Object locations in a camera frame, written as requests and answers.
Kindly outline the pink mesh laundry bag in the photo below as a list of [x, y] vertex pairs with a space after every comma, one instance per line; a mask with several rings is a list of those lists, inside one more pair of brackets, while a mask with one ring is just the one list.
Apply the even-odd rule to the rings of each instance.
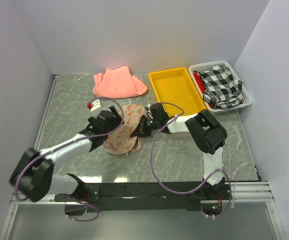
[[122, 110], [124, 124], [103, 143], [104, 150], [111, 155], [128, 155], [129, 152], [137, 152], [142, 148], [142, 139], [131, 134], [147, 111], [139, 104], [124, 105]]

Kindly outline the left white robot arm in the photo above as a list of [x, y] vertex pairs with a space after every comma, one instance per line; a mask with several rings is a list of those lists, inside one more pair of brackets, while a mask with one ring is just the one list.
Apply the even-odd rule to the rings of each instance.
[[90, 117], [88, 122], [85, 129], [67, 141], [40, 151], [29, 148], [23, 153], [9, 179], [16, 198], [23, 194], [26, 200], [38, 202], [51, 190], [73, 201], [85, 198], [85, 182], [72, 173], [55, 175], [54, 170], [100, 147], [123, 125], [124, 113], [110, 106], [109, 110], [101, 110], [97, 116]]

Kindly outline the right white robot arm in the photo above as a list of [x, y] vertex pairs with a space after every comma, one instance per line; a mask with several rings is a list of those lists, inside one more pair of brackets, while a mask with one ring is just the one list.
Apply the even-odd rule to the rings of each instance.
[[[150, 168], [157, 183], [166, 191], [177, 194], [193, 194], [203, 187], [208, 199], [215, 199], [221, 193], [228, 175], [223, 171], [223, 148], [228, 133], [220, 122], [207, 109], [185, 115], [185, 111], [170, 102], [157, 102], [147, 107], [148, 112], [140, 117], [131, 137], [150, 137], [152, 131], [158, 130], [153, 137], [150, 149]], [[153, 151], [160, 133], [190, 133], [198, 149], [203, 153], [203, 181], [194, 189], [175, 191], [168, 188], [158, 178], [153, 165]]]

